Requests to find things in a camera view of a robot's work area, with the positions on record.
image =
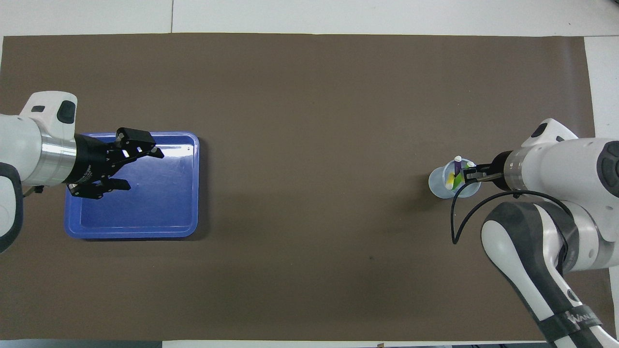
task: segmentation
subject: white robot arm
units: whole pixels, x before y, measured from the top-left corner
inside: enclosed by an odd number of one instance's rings
[[[17,237],[23,221],[22,184],[65,183],[82,198],[100,199],[131,188],[112,179],[123,165],[143,156],[163,158],[149,132],[119,128],[105,144],[75,134],[77,98],[67,92],[34,93],[19,115],[0,115],[0,253]]]
[[[552,202],[504,202],[486,218],[486,254],[556,347],[619,347],[562,272],[619,264],[619,141],[578,139],[547,119],[522,147],[465,172],[503,189],[538,191]]]

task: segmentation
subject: purple marker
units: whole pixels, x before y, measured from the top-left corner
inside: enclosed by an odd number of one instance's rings
[[[454,176],[458,176],[458,174],[460,174],[461,171],[462,171],[462,157],[456,156],[456,158],[454,158]]]

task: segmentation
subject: black cable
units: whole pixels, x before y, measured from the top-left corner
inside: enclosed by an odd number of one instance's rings
[[[458,240],[460,240],[460,235],[462,234],[462,230],[464,230],[464,226],[469,221],[469,219],[473,216],[473,214],[477,210],[479,210],[479,208],[481,208],[484,204],[492,201],[493,199],[496,199],[496,198],[499,198],[499,197],[503,197],[503,196],[514,195],[515,198],[518,198],[522,194],[529,194],[531,196],[542,197],[542,198],[545,198],[545,199],[555,203],[557,206],[559,206],[561,209],[563,209],[570,217],[574,217],[572,215],[572,212],[569,211],[568,207],[565,206],[565,204],[563,204],[563,202],[559,201],[557,198],[554,198],[553,196],[550,196],[550,195],[545,194],[545,193],[537,192],[537,191],[529,191],[529,190],[526,190],[526,189],[517,189],[517,190],[505,191],[505,192],[494,194],[493,196],[490,196],[490,197],[484,199],[483,201],[479,202],[464,217],[464,220],[462,220],[462,222],[460,223],[460,227],[458,228],[458,232],[455,233],[454,232],[454,210],[456,208],[456,200],[458,199],[458,196],[462,193],[462,191],[467,186],[469,186],[470,184],[472,184],[472,183],[466,183],[466,184],[462,185],[462,187],[460,187],[456,191],[456,195],[454,196],[454,199],[451,202],[451,242],[454,243],[454,244],[458,243]],[[557,230],[559,231],[559,234],[561,235],[561,238],[563,239],[563,247],[565,248],[565,250],[563,250],[563,260],[561,260],[561,263],[559,265],[559,268],[561,268],[560,266],[562,266],[562,263],[563,263],[563,261],[565,260],[565,258],[567,257],[567,254],[568,254],[568,241],[565,238],[565,236],[563,235],[563,232],[561,230],[559,230],[559,229],[557,229]]]
[[[29,188],[28,191],[24,192],[23,196],[24,198],[28,197],[29,195],[31,195],[33,192],[35,191],[34,186]]]

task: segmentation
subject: plastic tray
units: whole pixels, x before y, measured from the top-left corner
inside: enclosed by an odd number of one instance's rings
[[[64,229],[74,238],[179,238],[197,227],[200,143],[191,132],[151,132],[165,158],[143,157],[113,178],[129,191],[101,199],[71,196],[67,190]],[[112,142],[114,133],[87,133]]]

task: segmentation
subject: transparent cup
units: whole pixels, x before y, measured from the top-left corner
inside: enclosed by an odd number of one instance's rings
[[[462,164],[467,163],[469,160],[462,159]],[[447,182],[447,177],[449,174],[454,173],[454,161],[449,161],[445,166],[438,167],[434,169],[432,173],[430,173],[430,177],[428,179],[428,186],[430,187],[430,191],[439,198],[453,198],[456,195],[456,191],[464,185],[464,182],[460,183],[457,187],[453,189],[448,189],[445,187],[445,183]],[[474,183],[467,186],[461,193],[460,196],[462,198],[471,197],[474,195],[477,190],[479,190],[479,186],[481,183]]]

